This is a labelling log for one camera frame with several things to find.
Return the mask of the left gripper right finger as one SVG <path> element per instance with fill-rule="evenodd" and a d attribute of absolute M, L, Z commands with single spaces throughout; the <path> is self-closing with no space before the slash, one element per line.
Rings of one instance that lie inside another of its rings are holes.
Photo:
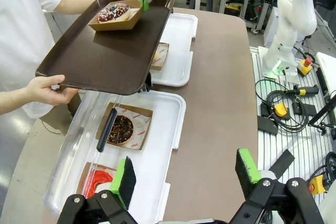
<path fill-rule="evenodd" d="M 235 171 L 245 202 L 231 223 L 259 223 L 268 211 L 276 211 L 283 223 L 324 223 L 304 179 L 295 177 L 283 184 L 262 178 L 246 148 L 237 150 Z"/>

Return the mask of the person's right hand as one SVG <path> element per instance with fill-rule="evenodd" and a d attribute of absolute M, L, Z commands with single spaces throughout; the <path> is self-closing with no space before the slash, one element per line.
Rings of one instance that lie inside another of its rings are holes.
<path fill-rule="evenodd" d="M 40 102 L 50 105 L 68 104 L 78 93 L 78 89 L 65 88 L 55 91 L 52 86 L 62 83 L 65 76 L 55 75 L 51 77 L 36 77 L 24 88 L 25 102 Z"/>

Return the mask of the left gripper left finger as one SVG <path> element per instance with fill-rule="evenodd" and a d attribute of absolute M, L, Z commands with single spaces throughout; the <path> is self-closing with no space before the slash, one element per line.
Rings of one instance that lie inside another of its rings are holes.
<path fill-rule="evenodd" d="M 70 195 L 58 223 L 136 223 L 128 212 L 136 185 L 136 175 L 129 157 L 122 159 L 109 189 L 90 198 Z"/>

